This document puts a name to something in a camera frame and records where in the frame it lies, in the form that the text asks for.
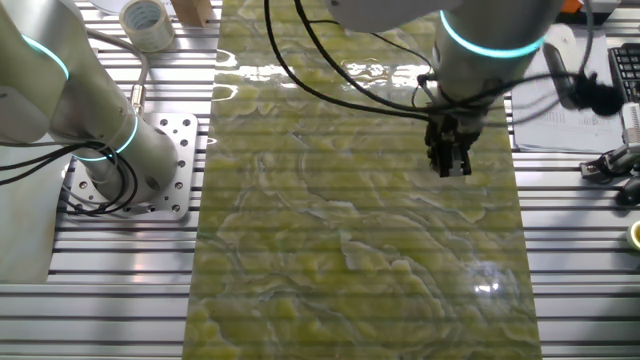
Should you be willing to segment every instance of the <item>metal bracket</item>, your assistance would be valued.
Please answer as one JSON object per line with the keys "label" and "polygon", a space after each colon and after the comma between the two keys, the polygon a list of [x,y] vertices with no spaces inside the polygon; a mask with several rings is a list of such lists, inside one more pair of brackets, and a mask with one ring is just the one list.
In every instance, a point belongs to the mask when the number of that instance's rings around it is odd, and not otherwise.
{"label": "metal bracket", "polygon": [[[191,114],[153,113],[144,116],[145,121],[169,136],[178,153],[176,174],[171,183],[153,200],[131,205],[111,215],[88,217],[67,215],[74,221],[92,223],[131,223],[131,222],[180,222],[189,211],[191,200],[191,179],[195,162],[195,149],[198,137],[198,119]],[[76,195],[96,202],[107,201],[93,186],[84,165],[76,161],[71,183],[71,191]],[[90,205],[70,198],[85,208]]]}

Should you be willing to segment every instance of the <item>paper document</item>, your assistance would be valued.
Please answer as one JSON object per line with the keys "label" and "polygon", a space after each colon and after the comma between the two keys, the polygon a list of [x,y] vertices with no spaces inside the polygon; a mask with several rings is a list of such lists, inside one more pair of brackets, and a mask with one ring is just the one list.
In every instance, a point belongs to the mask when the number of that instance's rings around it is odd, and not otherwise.
{"label": "paper document", "polygon": [[[586,46],[586,30],[574,30],[580,62]],[[542,49],[538,51],[525,76],[545,74],[549,66]],[[587,76],[598,74],[598,82],[611,85],[611,70],[604,31],[596,31],[593,49],[586,66]],[[620,116],[600,117],[592,110],[568,110],[560,103],[531,121],[518,123],[558,101],[552,79],[525,83],[512,91],[514,138],[524,151],[603,153],[622,145]]]}

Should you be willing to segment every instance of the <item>tape roll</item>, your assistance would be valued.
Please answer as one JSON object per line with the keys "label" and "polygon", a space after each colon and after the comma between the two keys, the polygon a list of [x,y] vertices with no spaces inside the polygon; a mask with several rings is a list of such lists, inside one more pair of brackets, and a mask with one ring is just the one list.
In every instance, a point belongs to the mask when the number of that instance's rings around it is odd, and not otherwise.
{"label": "tape roll", "polygon": [[132,0],[120,12],[120,24],[131,43],[144,52],[160,51],[175,32],[167,9],[159,0]]}

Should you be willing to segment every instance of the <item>green marble surface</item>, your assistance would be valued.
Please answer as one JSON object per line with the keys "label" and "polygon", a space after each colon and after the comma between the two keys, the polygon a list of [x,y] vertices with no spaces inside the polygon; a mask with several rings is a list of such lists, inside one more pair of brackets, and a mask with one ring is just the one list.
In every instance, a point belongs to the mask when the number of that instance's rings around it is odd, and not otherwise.
{"label": "green marble surface", "polygon": [[[330,19],[321,1],[304,4]],[[292,1],[272,14],[298,76],[373,105],[325,65]],[[440,179],[424,123],[296,88],[263,17],[261,0],[224,1],[184,359],[539,359],[506,127],[473,146],[472,176]],[[430,53],[436,21],[383,35]],[[408,104],[429,69],[370,35],[314,28],[395,101]]]}

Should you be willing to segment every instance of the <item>keyboard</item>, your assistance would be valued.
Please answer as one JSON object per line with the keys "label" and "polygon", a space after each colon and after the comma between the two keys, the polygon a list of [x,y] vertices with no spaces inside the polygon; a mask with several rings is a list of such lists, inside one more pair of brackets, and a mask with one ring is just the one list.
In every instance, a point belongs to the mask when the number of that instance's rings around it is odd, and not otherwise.
{"label": "keyboard", "polygon": [[609,59],[613,80],[623,92],[625,102],[639,102],[640,44],[624,44],[621,48],[610,49]]}

